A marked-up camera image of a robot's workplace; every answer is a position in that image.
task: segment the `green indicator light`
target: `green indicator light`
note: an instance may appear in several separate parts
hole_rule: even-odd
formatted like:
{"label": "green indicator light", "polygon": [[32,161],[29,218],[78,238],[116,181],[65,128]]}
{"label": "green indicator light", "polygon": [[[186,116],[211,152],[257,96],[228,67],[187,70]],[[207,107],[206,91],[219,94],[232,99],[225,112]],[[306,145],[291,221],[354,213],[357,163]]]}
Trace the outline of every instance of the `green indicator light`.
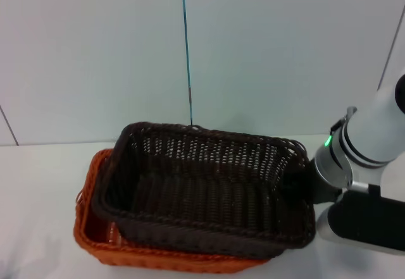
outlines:
{"label": "green indicator light", "polygon": [[328,145],[330,144],[330,141],[332,141],[332,136],[330,135],[328,140],[325,142],[325,147],[328,147]]}

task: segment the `woven texture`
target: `woven texture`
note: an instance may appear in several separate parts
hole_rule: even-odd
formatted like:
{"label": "woven texture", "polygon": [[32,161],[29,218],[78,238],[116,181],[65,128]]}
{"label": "woven texture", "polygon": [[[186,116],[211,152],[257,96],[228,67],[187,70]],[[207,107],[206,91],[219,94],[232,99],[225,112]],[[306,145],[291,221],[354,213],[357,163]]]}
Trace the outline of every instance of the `woven texture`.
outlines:
{"label": "woven texture", "polygon": [[92,201],[140,244],[253,259],[315,235],[313,205],[281,195],[308,164],[293,140],[136,123],[124,129]]}
{"label": "woven texture", "polygon": [[77,197],[76,221],[73,230],[79,246],[98,258],[100,262],[108,265],[195,273],[235,273],[267,262],[267,260],[165,251],[125,240],[115,223],[99,219],[90,208],[97,173],[111,152],[112,149],[105,149],[93,157],[85,185]]}

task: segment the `stacked baskets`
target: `stacked baskets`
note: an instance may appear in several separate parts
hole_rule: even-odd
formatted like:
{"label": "stacked baskets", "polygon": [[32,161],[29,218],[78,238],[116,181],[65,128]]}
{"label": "stacked baskets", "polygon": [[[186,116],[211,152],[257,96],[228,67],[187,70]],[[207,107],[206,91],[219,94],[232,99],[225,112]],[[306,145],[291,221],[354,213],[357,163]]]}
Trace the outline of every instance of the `stacked baskets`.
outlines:
{"label": "stacked baskets", "polygon": [[296,141],[136,123],[110,153],[93,159],[75,224],[103,263],[233,273],[315,235],[312,204],[280,191],[308,163]]}

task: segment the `orange wicker basket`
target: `orange wicker basket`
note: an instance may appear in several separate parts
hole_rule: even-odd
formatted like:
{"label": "orange wicker basket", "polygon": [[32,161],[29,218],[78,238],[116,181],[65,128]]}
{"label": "orange wicker basket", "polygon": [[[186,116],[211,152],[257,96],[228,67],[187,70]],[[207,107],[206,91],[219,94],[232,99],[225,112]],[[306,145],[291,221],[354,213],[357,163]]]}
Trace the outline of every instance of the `orange wicker basket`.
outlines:
{"label": "orange wicker basket", "polygon": [[126,241],[114,223],[99,219],[90,208],[97,173],[111,152],[112,149],[105,149],[93,157],[85,185],[77,196],[73,230],[78,245],[101,263],[193,273],[235,273],[268,261],[166,251]]}

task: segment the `basket rim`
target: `basket rim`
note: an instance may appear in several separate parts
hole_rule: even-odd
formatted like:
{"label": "basket rim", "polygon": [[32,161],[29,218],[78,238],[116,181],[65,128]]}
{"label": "basket rim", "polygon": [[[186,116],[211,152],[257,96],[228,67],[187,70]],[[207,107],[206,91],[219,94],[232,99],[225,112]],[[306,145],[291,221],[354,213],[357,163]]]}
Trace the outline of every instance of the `basket rim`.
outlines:
{"label": "basket rim", "polygon": [[194,231],[204,233],[215,232],[217,234],[224,234],[224,235],[232,234],[239,237],[249,238],[250,240],[260,239],[263,242],[272,241],[276,242],[279,245],[293,248],[305,246],[306,244],[308,244],[310,241],[313,240],[315,236],[315,226],[310,220],[315,218],[315,212],[307,202],[305,202],[306,205],[305,208],[307,212],[305,229],[303,230],[302,234],[296,236],[284,235],[281,233],[257,232],[246,228],[240,229],[234,228],[233,226],[225,226],[216,223],[210,223],[207,227],[206,222],[173,219],[164,216],[157,217],[154,215],[146,215],[142,213],[137,214],[129,211],[122,211],[111,207],[106,202],[106,192],[108,189],[109,179],[112,177],[115,171],[115,168],[118,164],[118,160],[120,159],[124,151],[124,148],[126,147],[126,144],[129,141],[131,133],[140,128],[155,128],[156,130],[165,130],[168,132],[175,132],[177,134],[183,134],[184,132],[187,132],[187,134],[189,135],[196,135],[199,137],[207,137],[207,138],[210,137],[217,139],[221,138],[231,140],[234,142],[253,142],[254,144],[270,144],[281,147],[287,146],[287,148],[295,151],[298,156],[302,156],[302,158],[299,158],[299,160],[302,161],[303,167],[305,167],[309,162],[308,157],[306,155],[305,147],[300,142],[295,140],[265,137],[258,135],[248,135],[245,133],[233,133],[233,132],[221,132],[221,137],[219,137],[218,131],[207,130],[205,128],[196,125],[185,126],[180,124],[159,124],[148,122],[138,122],[129,124],[123,129],[115,145],[115,148],[113,149],[109,161],[104,165],[104,170],[100,171],[97,177],[96,190],[94,191],[94,196],[92,198],[92,206],[93,210],[100,217],[112,220],[117,223],[122,221],[139,221],[142,223],[156,223],[156,224],[164,223],[165,226],[170,226],[173,228],[178,228],[179,227],[178,224],[181,223],[182,226],[187,226],[187,228]]}
{"label": "basket rim", "polygon": [[89,172],[85,181],[83,189],[78,193],[77,202],[76,202],[76,219],[75,226],[73,228],[73,236],[77,244],[88,251],[89,253],[95,255],[99,253],[108,253],[114,255],[128,256],[128,257],[161,257],[165,259],[181,259],[183,262],[188,263],[201,263],[204,262],[205,266],[209,266],[208,263],[220,263],[220,262],[233,262],[233,263],[244,263],[246,265],[259,265],[267,262],[269,259],[244,259],[233,256],[219,255],[219,254],[193,254],[180,251],[167,251],[164,249],[138,249],[136,247],[131,247],[124,245],[117,247],[109,243],[95,242],[91,241],[85,234],[85,226],[87,224],[87,217],[89,214],[89,209],[91,207],[91,198],[94,193],[94,188],[96,184],[96,179],[98,178],[97,174],[103,164],[107,161],[107,158],[111,156],[113,152],[112,149],[103,149],[102,151],[97,152],[89,166]]}

